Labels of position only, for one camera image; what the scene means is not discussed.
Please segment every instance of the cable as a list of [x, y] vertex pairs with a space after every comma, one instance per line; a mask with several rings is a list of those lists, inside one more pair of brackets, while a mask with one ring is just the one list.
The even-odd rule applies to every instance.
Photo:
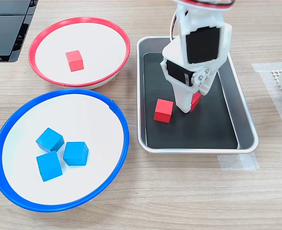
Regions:
[[[198, 0], [180, 0], [188, 4], [202, 6], [202, 7], [208, 7], [208, 8], [219, 8], [219, 9], [227, 9], [232, 7], [232, 5], [235, 3], [236, 0], [229, 0], [229, 3], [212, 3], [212, 2], [206, 2], [206, 1], [198, 1]], [[176, 11], [173, 15], [173, 18], [171, 19], [170, 28], [169, 28], [169, 39], [170, 41], [174, 40], [173, 32], [175, 27], [175, 22], [177, 19]]]
[[176, 12], [177, 11], [175, 11], [173, 18], [171, 19], [171, 24], [170, 24], [170, 29], [169, 29], [170, 41], [174, 40], [173, 32], [174, 32], [175, 22], [177, 19]]
[[199, 1], [199, 0], [179, 0], [185, 2], [187, 4], [201, 6], [201, 7], [208, 7], [208, 8], [215, 8], [215, 9], [228, 9], [231, 8], [232, 5], [235, 3], [236, 0], [229, 0], [228, 3], [212, 3], [209, 1]]

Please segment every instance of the red wire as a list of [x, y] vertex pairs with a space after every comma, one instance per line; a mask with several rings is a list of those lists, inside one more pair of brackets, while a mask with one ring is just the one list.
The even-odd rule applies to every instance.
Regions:
[[183, 1], [185, 3], [188, 4], [192, 4], [195, 6], [202, 6], [202, 7], [210, 7], [210, 8], [217, 8], [217, 9], [228, 9], [230, 7], [232, 7], [233, 3], [235, 3], [236, 0], [231, 0], [231, 2], [229, 4], [213, 4], [213, 3], [209, 3], [209, 2], [200, 2], [197, 0], [180, 0]]

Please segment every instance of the black mat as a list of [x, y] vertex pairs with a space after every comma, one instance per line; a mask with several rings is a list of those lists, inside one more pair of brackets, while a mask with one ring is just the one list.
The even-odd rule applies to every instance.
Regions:
[[170, 123], [154, 120], [158, 98], [175, 102], [161, 61], [161, 54], [144, 55], [147, 145], [154, 149], [236, 149], [237, 139], [218, 76], [192, 113], [185, 114], [174, 106]]

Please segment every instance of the metal tray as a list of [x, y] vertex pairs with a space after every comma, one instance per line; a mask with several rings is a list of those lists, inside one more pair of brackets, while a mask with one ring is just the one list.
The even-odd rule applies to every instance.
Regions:
[[137, 136], [150, 153], [242, 154], [253, 152], [259, 138], [239, 85], [231, 56], [219, 69], [210, 92], [192, 113], [174, 107], [170, 123], [153, 120], [158, 98], [174, 101], [160, 62], [167, 36], [137, 43]]

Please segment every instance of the tray rim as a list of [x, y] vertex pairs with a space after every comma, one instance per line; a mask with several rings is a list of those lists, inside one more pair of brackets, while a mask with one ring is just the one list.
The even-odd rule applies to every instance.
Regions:
[[[65, 204], [57, 204], [57, 205], [43, 205], [34, 203], [31, 201], [28, 201], [27, 199], [21, 197], [18, 195], [10, 186], [9, 182], [6, 179], [6, 176], [4, 174], [3, 165], [2, 165], [2, 149], [4, 145], [4, 141], [13, 127], [13, 125], [22, 117], [26, 112], [28, 112], [33, 107], [37, 106], [39, 103], [44, 102], [48, 99], [62, 96], [62, 95], [68, 95], [68, 94], [83, 94], [91, 97], [95, 97], [107, 105], [109, 105], [109, 108], [115, 113], [115, 115], [118, 117], [122, 124], [123, 133], [124, 133], [124, 142], [123, 142], [123, 148], [121, 157], [115, 166], [112, 173], [109, 175], [109, 177], [100, 185], [98, 186], [94, 191], [87, 194], [86, 196], [77, 199], [75, 201], [65, 203]], [[91, 90], [85, 90], [85, 89], [61, 89], [56, 90], [52, 92], [48, 92], [45, 94], [42, 94], [26, 104], [24, 104], [21, 108], [19, 108], [16, 112], [13, 113], [13, 115], [6, 121], [6, 123], [3, 125], [3, 127], [0, 130], [0, 191], [7, 197], [11, 202], [14, 204], [23, 207], [25, 209], [36, 211], [36, 212], [59, 212], [67, 209], [71, 209], [74, 207], [77, 207], [79, 205], [82, 205], [89, 200], [96, 197], [98, 194], [100, 194], [106, 187], [109, 186], [109, 184], [114, 180], [114, 178], [119, 173], [122, 165], [124, 164], [124, 161], [126, 159], [127, 153], [128, 153], [128, 147], [129, 147], [129, 130], [128, 130], [128, 123], [127, 120], [121, 111], [121, 109], [117, 106], [117, 104], [109, 99], [108, 97], [95, 92]]]
[[139, 145], [147, 152], [149, 153], [159, 153], [159, 154], [248, 154], [253, 152], [259, 145], [259, 137], [255, 128], [255, 125], [252, 121], [251, 114], [249, 112], [249, 109], [247, 107], [247, 103], [241, 88], [241, 85], [239, 83], [237, 73], [231, 58], [230, 53], [228, 53], [228, 59], [230, 63], [231, 70], [234, 74], [234, 78], [236, 81], [236, 85], [238, 88], [238, 92], [240, 95], [240, 99], [243, 104], [243, 108], [246, 114], [246, 117], [248, 119], [250, 129], [253, 135], [253, 143], [248, 149], [153, 149], [146, 145], [146, 143], [143, 142], [141, 137], [141, 92], [140, 92], [140, 44], [148, 39], [157, 39], [157, 38], [168, 38], [169, 36], [146, 36], [141, 38], [137, 44], [136, 44], [136, 62], [137, 62], [137, 141]]

